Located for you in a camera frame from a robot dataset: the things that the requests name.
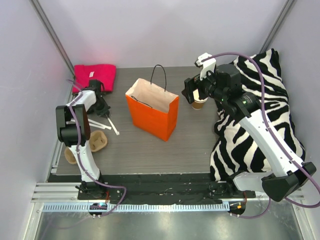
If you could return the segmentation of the brown cardboard cup carrier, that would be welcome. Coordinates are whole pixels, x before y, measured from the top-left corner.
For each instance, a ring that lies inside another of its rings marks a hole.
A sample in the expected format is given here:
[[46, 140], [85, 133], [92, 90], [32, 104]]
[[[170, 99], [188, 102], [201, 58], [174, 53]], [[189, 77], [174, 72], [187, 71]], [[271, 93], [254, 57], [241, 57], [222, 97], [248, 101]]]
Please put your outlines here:
[[[90, 134], [89, 146], [92, 153], [102, 150], [107, 144], [108, 139], [103, 131], [95, 130]], [[64, 150], [64, 157], [69, 164], [77, 164], [76, 158], [68, 147], [66, 147]]]

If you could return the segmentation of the orange paper gift bag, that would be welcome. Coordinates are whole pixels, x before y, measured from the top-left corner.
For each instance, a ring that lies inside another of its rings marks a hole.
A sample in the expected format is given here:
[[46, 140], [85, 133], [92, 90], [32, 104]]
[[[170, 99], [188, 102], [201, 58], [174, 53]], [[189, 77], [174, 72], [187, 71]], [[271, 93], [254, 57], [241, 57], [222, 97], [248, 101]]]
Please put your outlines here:
[[176, 128], [179, 112], [179, 96], [167, 90], [167, 78], [164, 88], [150, 80], [138, 78], [126, 91], [125, 98], [133, 125], [168, 141]]

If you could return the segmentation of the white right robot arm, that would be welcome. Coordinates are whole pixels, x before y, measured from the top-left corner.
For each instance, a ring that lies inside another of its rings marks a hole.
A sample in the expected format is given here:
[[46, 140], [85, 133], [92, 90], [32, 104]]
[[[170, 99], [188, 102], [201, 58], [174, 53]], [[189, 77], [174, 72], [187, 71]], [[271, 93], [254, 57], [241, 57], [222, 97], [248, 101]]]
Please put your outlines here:
[[238, 170], [228, 177], [226, 193], [233, 198], [245, 191], [266, 193], [280, 202], [288, 195], [312, 181], [317, 171], [312, 162], [304, 162], [280, 138], [265, 113], [262, 100], [242, 89], [241, 74], [234, 65], [216, 63], [196, 64], [200, 74], [184, 81], [182, 95], [189, 104], [197, 91], [200, 99], [212, 98], [219, 102], [230, 114], [234, 122], [240, 124], [264, 154], [271, 170], [266, 172], [248, 172]]

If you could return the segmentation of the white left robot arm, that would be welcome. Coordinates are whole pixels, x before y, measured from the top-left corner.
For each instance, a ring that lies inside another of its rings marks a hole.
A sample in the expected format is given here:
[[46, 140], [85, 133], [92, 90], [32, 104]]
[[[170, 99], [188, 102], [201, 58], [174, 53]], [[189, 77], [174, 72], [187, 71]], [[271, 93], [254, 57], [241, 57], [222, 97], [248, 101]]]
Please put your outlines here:
[[111, 107], [103, 98], [102, 89], [104, 85], [101, 81], [90, 80], [71, 102], [55, 109], [58, 140], [71, 150], [80, 169], [81, 184], [77, 189], [97, 200], [106, 195], [107, 186], [90, 149], [88, 113], [99, 117], [110, 115]]

